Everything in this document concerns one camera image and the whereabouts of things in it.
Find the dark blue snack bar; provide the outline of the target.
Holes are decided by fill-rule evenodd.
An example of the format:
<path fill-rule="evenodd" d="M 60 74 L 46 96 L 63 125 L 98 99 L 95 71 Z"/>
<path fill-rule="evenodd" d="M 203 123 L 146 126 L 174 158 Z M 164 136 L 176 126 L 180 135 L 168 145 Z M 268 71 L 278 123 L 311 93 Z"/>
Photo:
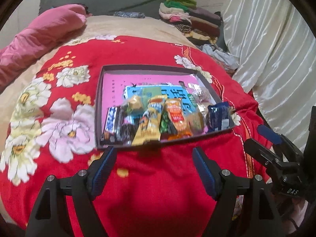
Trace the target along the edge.
<path fill-rule="evenodd" d="M 220 102 L 215 105 L 209 105 L 206 116 L 206 125 L 208 133 L 227 130 L 229 128 L 229 103 Z"/>

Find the Snickers chocolate bar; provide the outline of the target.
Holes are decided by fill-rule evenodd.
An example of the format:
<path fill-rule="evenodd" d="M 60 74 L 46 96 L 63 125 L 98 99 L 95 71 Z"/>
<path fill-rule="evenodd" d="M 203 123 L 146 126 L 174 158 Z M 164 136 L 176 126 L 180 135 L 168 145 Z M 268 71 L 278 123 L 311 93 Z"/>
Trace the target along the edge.
<path fill-rule="evenodd" d="M 122 123 L 122 109 L 120 106 L 108 108 L 104 122 L 103 132 L 100 138 L 101 145 L 119 145 L 122 143 L 120 126 Z"/>

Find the pink quilt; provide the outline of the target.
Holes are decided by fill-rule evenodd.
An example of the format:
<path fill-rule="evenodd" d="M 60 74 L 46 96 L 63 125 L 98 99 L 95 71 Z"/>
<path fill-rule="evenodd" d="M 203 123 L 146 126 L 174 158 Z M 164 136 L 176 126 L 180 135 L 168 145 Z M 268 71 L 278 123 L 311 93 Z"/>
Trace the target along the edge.
<path fill-rule="evenodd" d="M 81 29 L 87 13 L 83 5 L 67 4 L 36 17 L 1 49 L 1 91 L 70 33 Z"/>

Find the white satin curtain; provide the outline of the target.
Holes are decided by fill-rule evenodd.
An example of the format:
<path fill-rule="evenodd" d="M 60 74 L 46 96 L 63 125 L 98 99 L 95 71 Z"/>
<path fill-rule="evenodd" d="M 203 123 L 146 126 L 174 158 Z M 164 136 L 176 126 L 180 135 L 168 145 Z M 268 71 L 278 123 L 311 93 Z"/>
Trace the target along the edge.
<path fill-rule="evenodd" d="M 224 39 L 268 125 L 304 149 L 315 105 L 315 37 L 289 0 L 227 0 Z"/>

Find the clear small pastry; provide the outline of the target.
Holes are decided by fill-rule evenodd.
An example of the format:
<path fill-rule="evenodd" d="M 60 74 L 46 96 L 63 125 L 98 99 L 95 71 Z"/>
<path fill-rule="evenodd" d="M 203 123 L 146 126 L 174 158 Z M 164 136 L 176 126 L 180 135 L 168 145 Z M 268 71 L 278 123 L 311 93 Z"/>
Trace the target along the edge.
<path fill-rule="evenodd" d="M 199 86 L 198 84 L 189 83 L 189 89 L 192 90 L 192 95 L 197 104 L 210 104 L 214 105 L 215 102 L 213 101 L 213 97 L 211 96 L 210 92 L 207 88 L 203 86 Z"/>

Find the orange biscuit packet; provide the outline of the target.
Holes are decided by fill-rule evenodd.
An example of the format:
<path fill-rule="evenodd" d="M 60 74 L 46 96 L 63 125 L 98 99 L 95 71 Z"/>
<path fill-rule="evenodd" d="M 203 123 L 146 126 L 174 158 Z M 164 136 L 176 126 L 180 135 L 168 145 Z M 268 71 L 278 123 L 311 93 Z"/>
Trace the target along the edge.
<path fill-rule="evenodd" d="M 182 109 L 182 99 L 167 99 L 165 102 L 165 111 L 171 122 L 171 133 L 168 140 L 191 137 L 193 134 L 190 130 L 189 122 L 185 119 Z"/>

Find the yellow snack packet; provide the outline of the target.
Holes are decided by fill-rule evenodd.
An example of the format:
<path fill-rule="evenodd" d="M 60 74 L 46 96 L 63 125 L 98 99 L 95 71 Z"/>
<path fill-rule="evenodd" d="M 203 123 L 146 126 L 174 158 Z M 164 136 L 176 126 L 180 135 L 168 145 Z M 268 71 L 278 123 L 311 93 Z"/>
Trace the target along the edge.
<path fill-rule="evenodd" d="M 167 95 L 156 95 L 148 100 L 147 109 L 139 121 L 137 132 L 132 141 L 133 146 L 160 140 L 161 115 L 167 98 Z"/>

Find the blue patterned cloth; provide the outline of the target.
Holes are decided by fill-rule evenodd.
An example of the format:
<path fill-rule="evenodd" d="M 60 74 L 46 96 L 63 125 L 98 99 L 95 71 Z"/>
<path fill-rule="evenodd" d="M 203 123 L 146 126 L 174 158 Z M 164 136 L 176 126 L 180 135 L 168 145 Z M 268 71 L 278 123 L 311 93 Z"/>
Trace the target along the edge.
<path fill-rule="evenodd" d="M 146 16 L 142 12 L 123 12 L 123 11 L 116 11 L 114 12 L 113 16 L 121 17 L 121 18 L 136 18 L 136 19 L 144 19 Z"/>

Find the grey crumpled clothes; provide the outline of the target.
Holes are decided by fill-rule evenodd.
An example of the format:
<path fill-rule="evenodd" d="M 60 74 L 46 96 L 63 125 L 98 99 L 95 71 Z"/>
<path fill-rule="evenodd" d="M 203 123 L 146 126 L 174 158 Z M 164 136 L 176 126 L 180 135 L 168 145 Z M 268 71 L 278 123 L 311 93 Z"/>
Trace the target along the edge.
<path fill-rule="evenodd" d="M 204 44 L 202 46 L 202 52 L 208 54 L 215 60 L 223 63 L 226 67 L 228 67 L 231 70 L 235 71 L 239 67 L 237 57 L 228 52 L 225 52 L 216 44 Z"/>

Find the stack of folded clothes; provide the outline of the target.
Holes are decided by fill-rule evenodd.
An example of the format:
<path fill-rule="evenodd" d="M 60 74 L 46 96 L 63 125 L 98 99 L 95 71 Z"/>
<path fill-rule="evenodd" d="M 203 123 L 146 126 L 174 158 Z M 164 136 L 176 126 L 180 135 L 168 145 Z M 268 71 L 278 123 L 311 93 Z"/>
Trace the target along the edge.
<path fill-rule="evenodd" d="M 198 7 L 195 0 L 165 0 L 160 3 L 159 16 L 197 46 L 216 44 L 221 34 L 221 13 Z"/>

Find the pink book with blue title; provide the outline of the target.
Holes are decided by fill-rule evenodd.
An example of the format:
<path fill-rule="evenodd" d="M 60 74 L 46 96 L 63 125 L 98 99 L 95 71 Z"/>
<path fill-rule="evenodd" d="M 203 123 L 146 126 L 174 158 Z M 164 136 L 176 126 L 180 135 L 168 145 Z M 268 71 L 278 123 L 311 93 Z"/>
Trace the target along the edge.
<path fill-rule="evenodd" d="M 111 106 L 122 105 L 133 95 L 153 97 L 165 94 L 169 98 L 183 100 L 183 112 L 188 114 L 198 108 L 201 98 L 214 103 L 212 87 L 204 84 L 194 74 L 126 74 L 124 72 L 108 72 L 102 80 L 102 118 Z"/>

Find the red floral blanket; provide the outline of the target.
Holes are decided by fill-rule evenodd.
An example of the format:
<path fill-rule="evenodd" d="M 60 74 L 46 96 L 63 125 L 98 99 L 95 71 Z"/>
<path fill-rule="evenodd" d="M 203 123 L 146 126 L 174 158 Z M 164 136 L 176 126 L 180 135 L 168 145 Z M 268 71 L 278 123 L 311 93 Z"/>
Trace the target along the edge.
<path fill-rule="evenodd" d="M 46 177 L 68 177 L 100 155 L 94 142 L 94 109 L 99 74 L 107 65 L 162 65 L 194 69 L 234 109 L 235 127 L 225 133 L 162 147 L 121 151 L 103 193 L 94 201 L 110 236 L 200 236 L 215 202 L 192 161 L 205 153 L 240 177 L 265 175 L 243 144 L 263 120 L 257 102 L 202 51 L 178 43 L 132 36 L 89 38 L 61 46 L 20 92 L 7 124 L 1 153 L 1 198 L 24 229 Z"/>

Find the black candy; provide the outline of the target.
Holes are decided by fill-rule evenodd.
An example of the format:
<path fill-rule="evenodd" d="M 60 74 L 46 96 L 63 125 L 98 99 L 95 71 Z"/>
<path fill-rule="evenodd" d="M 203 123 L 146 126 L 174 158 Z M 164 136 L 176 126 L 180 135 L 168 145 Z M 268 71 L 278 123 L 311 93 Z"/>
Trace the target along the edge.
<path fill-rule="evenodd" d="M 136 134 L 136 127 L 134 124 L 122 124 L 118 128 L 117 131 L 117 140 L 122 145 L 131 145 L 135 134 Z"/>

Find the light green snack packet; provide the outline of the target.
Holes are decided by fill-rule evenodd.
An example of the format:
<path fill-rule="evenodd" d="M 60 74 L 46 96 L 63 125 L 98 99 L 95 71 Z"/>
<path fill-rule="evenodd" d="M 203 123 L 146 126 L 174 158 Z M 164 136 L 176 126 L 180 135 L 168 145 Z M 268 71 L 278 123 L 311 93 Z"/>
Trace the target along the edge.
<path fill-rule="evenodd" d="M 161 95 L 160 86 L 127 86 L 124 89 L 124 99 L 122 107 L 128 115 L 143 113 L 148 105 L 148 100 L 156 95 Z"/>

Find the clear brown cake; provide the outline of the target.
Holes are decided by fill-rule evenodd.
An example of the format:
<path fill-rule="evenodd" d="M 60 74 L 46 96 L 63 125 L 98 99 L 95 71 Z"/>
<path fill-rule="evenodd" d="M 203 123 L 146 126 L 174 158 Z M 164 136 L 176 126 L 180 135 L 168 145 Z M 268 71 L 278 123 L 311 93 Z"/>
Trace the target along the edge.
<path fill-rule="evenodd" d="M 186 120 L 193 134 L 201 134 L 204 131 L 205 122 L 201 112 L 190 113 Z"/>

